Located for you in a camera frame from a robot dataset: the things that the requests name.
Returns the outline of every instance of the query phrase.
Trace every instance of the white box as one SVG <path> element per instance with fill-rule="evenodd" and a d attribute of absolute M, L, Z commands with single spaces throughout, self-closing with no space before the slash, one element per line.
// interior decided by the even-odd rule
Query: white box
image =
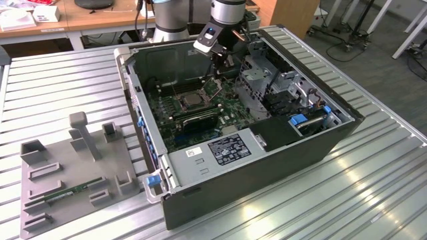
<path fill-rule="evenodd" d="M 36 6 L 32 12 L 37 23 L 52 23 L 60 21 L 60 10 L 57 6 Z"/>
<path fill-rule="evenodd" d="M 0 28 L 1 31 L 10 31 L 16 29 L 25 29 L 36 27 L 36 23 L 29 12 L 24 10 L 8 10 L 1 13 L 0 16 Z"/>

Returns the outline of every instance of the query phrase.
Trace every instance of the green circuit board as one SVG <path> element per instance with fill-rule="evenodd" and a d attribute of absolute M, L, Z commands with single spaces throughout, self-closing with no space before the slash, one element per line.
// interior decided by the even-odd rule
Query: green circuit board
<path fill-rule="evenodd" d="M 157 92 L 148 94 L 148 105 L 168 152 L 222 136 L 229 126 L 240 130 L 254 122 L 234 93 L 233 79 L 209 79 L 202 85 L 198 89 L 169 96 L 160 96 Z M 208 115 L 217 116 L 216 126 L 182 134 L 185 121 Z"/>

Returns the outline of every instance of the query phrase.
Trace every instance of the caster wheel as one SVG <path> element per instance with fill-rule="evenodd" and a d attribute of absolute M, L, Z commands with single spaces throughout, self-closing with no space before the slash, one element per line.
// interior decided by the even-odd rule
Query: caster wheel
<path fill-rule="evenodd" d="M 308 31 L 308 36 L 312 37 L 314 35 L 314 30 L 313 29 L 309 29 Z"/>

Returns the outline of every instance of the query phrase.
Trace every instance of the aluminum extrusion table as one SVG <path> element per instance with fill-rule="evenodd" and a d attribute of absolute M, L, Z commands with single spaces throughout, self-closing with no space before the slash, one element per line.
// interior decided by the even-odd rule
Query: aluminum extrusion table
<path fill-rule="evenodd" d="M 33 239 L 419 239 L 427 237 L 425 137 L 285 30 L 264 28 L 365 116 L 324 160 L 168 231 L 158 204 L 134 197 Z M 14 58 L 0 92 L 0 239 L 18 238 L 20 142 L 68 138 L 69 113 L 89 131 L 122 127 L 137 176 L 148 170 L 113 47 Z"/>

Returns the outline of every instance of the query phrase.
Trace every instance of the desk leg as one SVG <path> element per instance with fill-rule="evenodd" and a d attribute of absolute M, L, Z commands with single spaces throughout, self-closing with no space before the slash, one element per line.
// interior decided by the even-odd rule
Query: desk leg
<path fill-rule="evenodd" d="M 421 16 L 424 15 L 425 11 L 427 11 L 427 4 L 425 4 L 425 6 L 421 8 L 421 10 L 420 10 L 420 12 L 417 13 L 416 17 L 413 18 L 411 24 L 407 26 L 407 29 L 404 30 L 405 33 L 411 32 L 415 24 L 419 22 L 419 20 L 420 20 Z"/>
<path fill-rule="evenodd" d="M 417 36 L 417 34 L 420 33 L 420 31 L 423 30 L 424 26 L 427 24 L 427 16 L 424 16 L 424 18 L 421 19 L 420 23 L 417 24 L 415 30 L 412 31 L 412 33 L 409 34 L 409 36 L 407 37 L 407 39 L 404 40 L 403 44 L 400 45 L 397 51 L 394 51 L 392 58 L 397 59 L 400 57 L 400 54 L 403 53 L 403 51 L 407 49 L 409 43 L 412 42 L 413 38 Z"/>
<path fill-rule="evenodd" d="M 352 3 L 350 3 L 350 6 L 349 6 L 349 8 L 348 8 L 348 10 L 345 12 L 345 15 L 344 15 L 344 17 L 341 19 L 341 23 L 345 24 L 348 22 L 348 19 L 349 19 L 350 15 L 353 14 L 353 11 L 356 9 L 357 4 L 358 4 L 358 0 L 353 0 Z"/>
<path fill-rule="evenodd" d="M 377 13 L 377 15 L 374 17 L 373 22 L 372 22 L 370 26 L 368 27 L 368 29 L 365 31 L 366 34 L 370 34 L 373 32 L 376 26 L 378 25 L 378 22 L 380 22 L 381 18 L 384 17 L 384 14 L 386 12 L 388 6 L 392 3 L 392 1 L 393 0 L 386 0 L 386 2 L 384 3 L 384 6 L 381 7 L 381 9 L 380 9 L 380 11 L 378 11 L 378 13 Z"/>
<path fill-rule="evenodd" d="M 81 32 L 80 31 L 69 31 L 66 32 L 66 36 L 69 38 L 69 42 L 73 50 L 84 50 L 85 47 L 81 42 Z"/>
<path fill-rule="evenodd" d="M 326 18 L 325 18 L 325 21 L 324 21 L 324 24 L 325 24 L 326 27 L 329 26 L 329 23 L 332 21 L 333 15 L 336 13 L 336 10 L 338 9 L 340 4 L 341 4 L 341 0 L 334 0 L 333 6 L 330 8 L 330 11 L 326 14 Z"/>

